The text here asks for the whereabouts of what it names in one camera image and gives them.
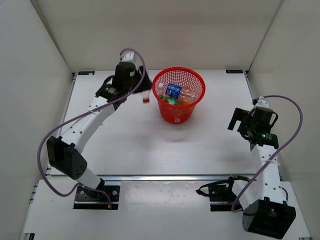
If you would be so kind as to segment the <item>clear bottle red label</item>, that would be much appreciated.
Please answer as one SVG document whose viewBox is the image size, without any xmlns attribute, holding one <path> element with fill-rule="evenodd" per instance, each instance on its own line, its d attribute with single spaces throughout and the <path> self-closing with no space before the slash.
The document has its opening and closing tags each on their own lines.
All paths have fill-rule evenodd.
<svg viewBox="0 0 320 240">
<path fill-rule="evenodd" d="M 144 104 L 150 102 L 150 93 L 151 93 L 151 90 L 150 90 L 150 89 L 144 90 L 144 91 L 141 93 L 142 102 L 143 102 Z"/>
</svg>

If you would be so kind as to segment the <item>green plastic soda bottle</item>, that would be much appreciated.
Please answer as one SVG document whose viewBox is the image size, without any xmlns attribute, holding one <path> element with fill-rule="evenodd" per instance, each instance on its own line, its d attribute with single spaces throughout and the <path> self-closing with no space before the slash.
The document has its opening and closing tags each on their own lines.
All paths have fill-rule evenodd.
<svg viewBox="0 0 320 240">
<path fill-rule="evenodd" d="M 165 96 L 165 95 L 162 95 L 162 94 L 159 94 L 158 96 L 162 101 L 164 101 L 165 103 L 168 103 L 170 105 L 175 105 L 175 106 L 180 106 L 181 105 L 175 98 L 172 98 L 170 96 Z"/>
</svg>

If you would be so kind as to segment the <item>clear bottle blue label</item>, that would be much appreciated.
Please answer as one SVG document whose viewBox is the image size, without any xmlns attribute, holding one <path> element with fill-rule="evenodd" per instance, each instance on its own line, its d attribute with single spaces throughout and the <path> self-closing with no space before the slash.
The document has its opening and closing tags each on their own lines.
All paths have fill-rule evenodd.
<svg viewBox="0 0 320 240">
<path fill-rule="evenodd" d="M 173 99 L 178 99 L 180 96 L 180 93 L 182 91 L 182 87 L 173 83 L 159 83 L 158 88 L 160 90 L 163 90 L 165 95 L 173 98 Z"/>
</svg>

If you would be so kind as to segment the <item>orange juice bottle barcode label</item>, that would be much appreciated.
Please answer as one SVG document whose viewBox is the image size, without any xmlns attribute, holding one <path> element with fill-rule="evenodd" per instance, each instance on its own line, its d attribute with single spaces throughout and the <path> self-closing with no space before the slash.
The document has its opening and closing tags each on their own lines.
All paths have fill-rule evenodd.
<svg viewBox="0 0 320 240">
<path fill-rule="evenodd" d="M 183 86 L 180 91 L 179 98 L 184 101 L 194 102 L 199 98 L 197 92 L 192 90 L 189 86 Z"/>
</svg>

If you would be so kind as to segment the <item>orange juice bottle upright-lying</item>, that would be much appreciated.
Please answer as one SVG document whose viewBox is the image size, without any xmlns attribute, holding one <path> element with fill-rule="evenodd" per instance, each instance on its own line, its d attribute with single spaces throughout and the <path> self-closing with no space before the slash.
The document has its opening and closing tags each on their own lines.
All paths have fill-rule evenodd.
<svg viewBox="0 0 320 240">
<path fill-rule="evenodd" d="M 180 106 L 186 106 L 193 102 L 193 99 L 188 96 L 182 96 L 176 99 Z"/>
</svg>

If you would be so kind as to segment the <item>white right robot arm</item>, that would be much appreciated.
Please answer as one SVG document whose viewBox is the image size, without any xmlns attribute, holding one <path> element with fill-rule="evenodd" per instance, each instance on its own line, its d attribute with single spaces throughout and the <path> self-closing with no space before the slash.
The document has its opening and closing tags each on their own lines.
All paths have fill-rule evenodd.
<svg viewBox="0 0 320 240">
<path fill-rule="evenodd" d="M 255 106 L 252 110 L 235 108 L 228 129 L 237 131 L 249 142 L 256 175 L 236 178 L 225 186 L 224 193 L 241 205 L 242 226 L 246 232 L 281 240 L 296 218 L 296 209 L 288 205 L 281 185 L 276 151 L 278 138 L 271 129 L 278 120 L 273 110 Z"/>
</svg>

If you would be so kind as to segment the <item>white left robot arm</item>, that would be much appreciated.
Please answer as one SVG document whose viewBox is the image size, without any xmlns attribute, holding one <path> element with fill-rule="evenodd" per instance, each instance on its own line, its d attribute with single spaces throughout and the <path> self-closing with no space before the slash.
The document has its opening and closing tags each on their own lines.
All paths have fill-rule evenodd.
<svg viewBox="0 0 320 240">
<path fill-rule="evenodd" d="M 86 115 L 77 119 L 60 136 L 46 141 L 49 164 L 81 184 L 94 201 L 106 198 L 105 182 L 93 173 L 82 152 L 92 135 L 127 100 L 127 95 L 142 94 L 149 101 L 152 82 L 146 68 L 132 62 L 120 62 L 113 75 L 108 76 L 95 93 Z"/>
</svg>

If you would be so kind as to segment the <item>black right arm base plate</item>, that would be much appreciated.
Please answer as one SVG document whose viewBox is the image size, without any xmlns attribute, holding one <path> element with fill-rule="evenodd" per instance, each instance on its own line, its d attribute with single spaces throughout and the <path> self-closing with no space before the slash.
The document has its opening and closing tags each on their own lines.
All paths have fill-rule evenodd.
<svg viewBox="0 0 320 240">
<path fill-rule="evenodd" d="M 242 175 L 234 175 L 225 180 L 219 180 L 204 184 L 196 190 L 196 193 L 208 197 L 211 212 L 231 212 L 236 195 L 232 192 L 235 181 L 249 182 L 249 178 Z"/>
</svg>

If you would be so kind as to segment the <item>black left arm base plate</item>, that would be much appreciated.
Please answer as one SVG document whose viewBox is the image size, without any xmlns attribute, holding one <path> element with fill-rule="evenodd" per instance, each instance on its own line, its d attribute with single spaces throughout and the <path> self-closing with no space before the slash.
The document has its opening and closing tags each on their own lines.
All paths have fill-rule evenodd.
<svg viewBox="0 0 320 240">
<path fill-rule="evenodd" d="M 75 210 L 118 210 L 120 199 L 120 182 L 104 183 L 104 193 L 91 191 L 78 186 L 75 192 L 73 209 Z"/>
</svg>

